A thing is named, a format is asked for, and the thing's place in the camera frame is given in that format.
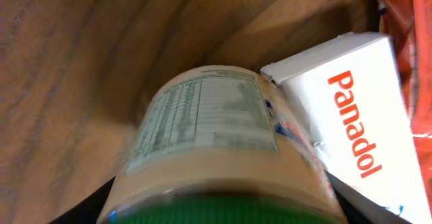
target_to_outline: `wooden surface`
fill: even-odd
[[[127,158],[137,112],[176,74],[209,64],[258,71],[339,34],[370,30],[375,19],[372,0],[2,6],[2,223],[46,223],[111,179]]]

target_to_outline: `nutrition facts label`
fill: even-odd
[[[278,152],[253,75],[211,71],[174,86],[155,100],[141,126],[128,171],[158,155],[196,147]]]

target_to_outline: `green lid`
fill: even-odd
[[[298,208],[284,208],[262,198],[247,197],[197,197],[174,198],[170,203],[156,204],[110,223],[133,224],[193,224],[193,223],[338,223],[317,213]]]

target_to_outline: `brown table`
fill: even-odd
[[[127,160],[137,112],[200,65],[260,67],[376,19],[373,0],[5,0],[2,223],[46,223]]]

